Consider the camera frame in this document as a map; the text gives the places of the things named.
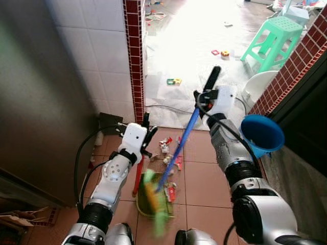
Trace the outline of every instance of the power cord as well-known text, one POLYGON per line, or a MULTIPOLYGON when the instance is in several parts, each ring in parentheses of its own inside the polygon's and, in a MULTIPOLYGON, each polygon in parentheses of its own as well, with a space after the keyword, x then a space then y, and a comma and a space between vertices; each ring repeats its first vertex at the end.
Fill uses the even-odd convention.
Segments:
POLYGON ((171 107, 171 106, 164 106, 164 105, 149 105, 149 106, 145 106, 145 107, 154 107, 154 106, 158 106, 158 107, 166 107, 166 108, 170 108, 170 109, 173 109, 173 110, 176 110, 176 111, 180 111, 180 112, 183 112, 183 113, 189 113, 189 114, 192 114, 192 112, 189 112, 189 111, 183 111, 183 110, 177 109, 177 108, 175 108, 175 107, 171 107))
POLYGON ((228 244, 228 239, 229 239, 229 236, 231 234, 231 231, 233 230, 233 228, 235 227, 235 224, 231 224, 231 226, 228 228, 226 234, 225 234, 225 237, 224 237, 224 245, 227 245, 228 244))
POLYGON ((84 147, 84 145, 93 137, 95 136, 97 133, 99 133, 102 130, 105 129, 110 129, 113 127, 118 127, 119 125, 108 125, 105 127, 101 127, 98 128, 97 130, 95 130, 93 133, 91 133, 89 136, 87 136, 86 139, 84 139, 84 141, 80 144, 80 146, 78 147, 77 153, 76 153, 76 158, 75 158, 75 165, 74 165, 74 196, 75 196, 75 202, 76 202, 76 206, 77 206, 77 210, 78 210, 78 214, 79 216, 81 216, 81 213, 83 211, 83 205, 81 205, 80 203, 80 197, 78 195, 78 188, 77 188, 77 178, 78 178, 78 166, 79 166, 79 161, 80 161, 80 155, 81 155, 81 151, 84 147))
POLYGON ((220 121, 219 119, 215 118, 214 116, 208 114, 204 109, 203 107, 201 106, 201 103, 200 103, 200 97, 203 95, 202 94, 199 94, 197 96, 197 99, 196 99, 196 104, 198 106, 198 108, 200 109, 200 111, 203 112, 203 114, 207 115, 208 117, 212 118, 213 120, 215 120, 219 125, 223 126, 228 132, 230 132, 244 147, 245 149, 249 152, 249 154, 251 155, 252 159, 253 159, 253 163, 254 165, 260 169, 260 166, 259 166, 259 162, 252 150, 252 148, 248 145, 248 143, 242 139, 236 132, 234 132, 229 126, 227 126, 226 124, 224 124, 222 121, 220 121))
POLYGON ((244 106, 244 111, 245 111, 245 115, 247 115, 247 110, 246 110, 246 106, 245 106, 244 101, 241 100, 240 98, 237 98, 237 97, 235 97, 235 99, 237 99, 239 102, 241 102, 241 103, 243 104, 243 106, 244 106))
POLYGON ((105 161, 105 162, 103 162, 103 163, 100 163, 100 164, 98 164, 97 166, 94 166, 88 173, 87 173, 87 175, 86 175, 86 178, 85 178, 85 181, 84 181, 84 183, 83 183, 83 185, 82 185, 82 190, 81 190, 81 198, 80 198, 80 204, 81 204, 81 206, 83 207, 84 205, 83 205, 83 201, 84 201, 84 193, 85 193, 85 189, 86 189, 86 185, 87 185, 87 182, 88 182, 88 180, 90 179, 90 177, 91 177, 91 175, 92 175, 92 173, 98 168, 98 167, 100 167, 100 166, 102 166, 102 165, 104 165, 104 164, 106 164, 107 163, 107 161, 105 161))

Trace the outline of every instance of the red tile trim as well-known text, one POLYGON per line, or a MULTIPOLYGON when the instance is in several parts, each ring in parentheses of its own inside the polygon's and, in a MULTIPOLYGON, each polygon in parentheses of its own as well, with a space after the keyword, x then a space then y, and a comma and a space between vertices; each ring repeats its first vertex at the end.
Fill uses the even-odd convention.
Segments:
POLYGON ((134 115, 135 121, 142 123, 145 111, 142 33, 142 18, 145 16, 144 0, 123 0, 123 6, 134 115))
POLYGON ((321 11, 284 66, 250 110, 270 114, 327 50, 327 6, 321 11))

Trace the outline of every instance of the scattered litter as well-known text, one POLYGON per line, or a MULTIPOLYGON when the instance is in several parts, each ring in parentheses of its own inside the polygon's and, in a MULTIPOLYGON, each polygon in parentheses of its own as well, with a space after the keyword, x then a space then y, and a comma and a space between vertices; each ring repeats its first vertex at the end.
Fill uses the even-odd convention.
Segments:
POLYGON ((163 140, 159 141, 160 144, 166 143, 166 145, 169 145, 171 142, 173 142, 173 139, 171 137, 164 138, 163 140))
POLYGON ((164 154, 169 153, 169 147, 166 145, 166 143, 161 143, 160 144, 161 152, 164 154))
POLYGON ((217 51, 217 50, 212 50, 211 53, 212 53, 213 55, 219 55, 219 51, 217 51))
POLYGON ((229 22, 227 22, 227 21, 224 21, 224 26, 225 26, 225 27, 232 27, 233 24, 231 24, 231 23, 229 23, 229 22))
POLYGON ((180 141, 181 141, 180 136, 176 136, 176 142, 177 142, 177 144, 180 144, 180 141))
POLYGON ((175 85, 179 86, 182 82, 181 78, 168 78, 167 79, 167 85, 175 85))
POLYGON ((150 15, 147 16, 147 18, 152 19, 152 20, 163 20, 167 15, 162 12, 155 12, 151 13, 150 15))
POLYGON ((150 18, 148 18, 148 17, 145 18, 145 22, 146 22, 146 23, 150 23, 150 22, 152 22, 152 21, 153 21, 153 19, 150 19, 150 18))
POLYGON ((174 164, 177 166, 177 169, 179 171, 181 171, 182 170, 182 156, 178 156, 174 164))
POLYGON ((227 50, 222 51, 220 54, 221 54, 222 57, 228 57, 229 56, 229 52, 227 50))
POLYGON ((170 160, 172 159, 172 155, 168 155, 168 156, 166 156, 164 159, 163 159, 163 163, 165 164, 165 165, 168 165, 169 163, 170 163, 170 160))
POLYGON ((165 194, 168 202, 174 202, 176 200, 176 188, 177 185, 174 182, 169 182, 165 185, 165 194))

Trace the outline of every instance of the gray wall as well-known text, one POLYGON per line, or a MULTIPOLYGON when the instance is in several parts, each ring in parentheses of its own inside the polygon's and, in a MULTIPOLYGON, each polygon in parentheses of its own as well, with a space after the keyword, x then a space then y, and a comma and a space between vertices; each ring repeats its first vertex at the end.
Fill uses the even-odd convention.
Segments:
POLYGON ((73 206, 75 154, 97 122, 43 1, 0 0, 0 93, 0 175, 49 204, 73 206))

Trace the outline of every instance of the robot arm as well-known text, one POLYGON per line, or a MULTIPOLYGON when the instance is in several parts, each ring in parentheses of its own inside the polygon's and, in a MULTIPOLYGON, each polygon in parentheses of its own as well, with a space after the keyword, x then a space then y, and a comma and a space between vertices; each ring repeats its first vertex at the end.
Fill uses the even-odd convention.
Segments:
MULTIPOLYGON (((240 136, 239 130, 228 119, 236 89, 230 86, 216 89, 218 98, 212 101, 208 114, 215 115, 240 136)), ((232 213, 238 235, 247 243, 254 244, 323 244, 298 236, 292 209, 262 178, 249 152, 212 117, 203 119, 210 128, 217 162, 230 186, 232 213)))
POLYGON ((132 166, 141 161, 142 153, 146 153, 144 149, 156 130, 148 131, 148 125, 142 127, 134 123, 127 126, 118 152, 111 154, 102 167, 99 184, 62 244, 104 244, 127 175, 132 166))

